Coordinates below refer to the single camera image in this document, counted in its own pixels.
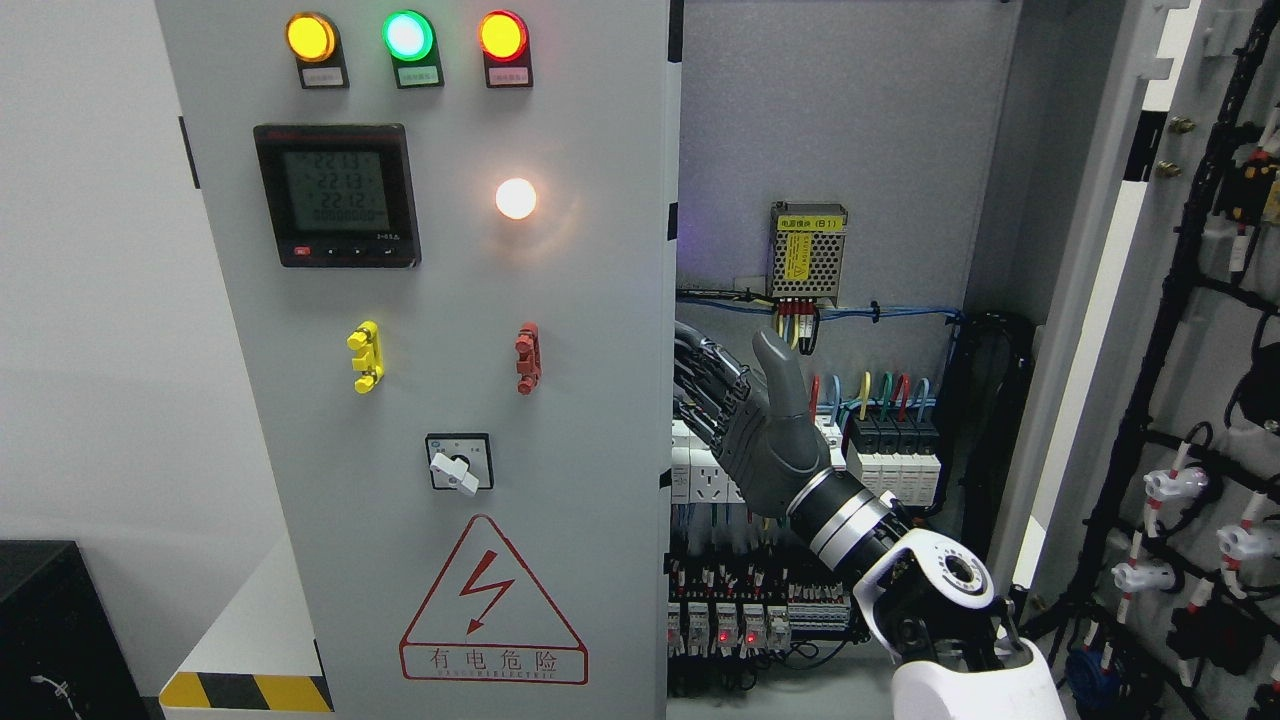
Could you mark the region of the grey robotic hand second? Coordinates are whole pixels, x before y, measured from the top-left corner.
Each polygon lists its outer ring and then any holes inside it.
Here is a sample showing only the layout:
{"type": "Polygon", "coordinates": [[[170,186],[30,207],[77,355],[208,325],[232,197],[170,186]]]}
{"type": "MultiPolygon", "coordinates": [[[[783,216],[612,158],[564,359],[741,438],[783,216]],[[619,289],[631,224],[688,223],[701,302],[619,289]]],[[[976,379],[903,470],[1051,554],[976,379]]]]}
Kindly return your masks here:
{"type": "Polygon", "coordinates": [[[676,322],[676,404],[748,507],[782,518],[801,488],[829,466],[829,451],[810,418],[797,352],[773,331],[756,332],[751,347],[756,364],[746,366],[676,322]]]}

